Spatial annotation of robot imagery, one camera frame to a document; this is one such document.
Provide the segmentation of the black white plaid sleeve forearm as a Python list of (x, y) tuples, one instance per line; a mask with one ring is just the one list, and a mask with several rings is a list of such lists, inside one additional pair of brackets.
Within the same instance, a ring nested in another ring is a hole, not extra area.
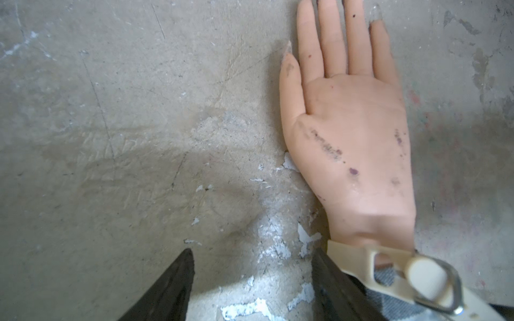
[(443, 262), (419, 260), (400, 273), (389, 265), (352, 274), (386, 320), (513, 320), (513, 309), (492, 306), (467, 290)]

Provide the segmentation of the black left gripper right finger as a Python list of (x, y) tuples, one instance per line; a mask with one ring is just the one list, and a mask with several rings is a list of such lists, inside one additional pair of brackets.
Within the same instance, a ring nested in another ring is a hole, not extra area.
[(366, 298), (364, 287), (344, 274), (322, 249), (314, 252), (311, 265), (315, 320), (385, 319)]

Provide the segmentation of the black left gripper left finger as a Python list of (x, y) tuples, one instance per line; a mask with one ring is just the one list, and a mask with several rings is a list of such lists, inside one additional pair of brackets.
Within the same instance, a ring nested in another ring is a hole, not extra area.
[(194, 276), (194, 254), (186, 248), (119, 321), (185, 321)]

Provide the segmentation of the mannequin hand with painted nails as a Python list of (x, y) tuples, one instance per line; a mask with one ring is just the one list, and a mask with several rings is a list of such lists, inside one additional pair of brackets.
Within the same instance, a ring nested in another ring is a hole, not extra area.
[(282, 129), (331, 239), (412, 251), (410, 138), (384, 21), (367, 22), (361, 1), (301, 1), (297, 37), (281, 62)]

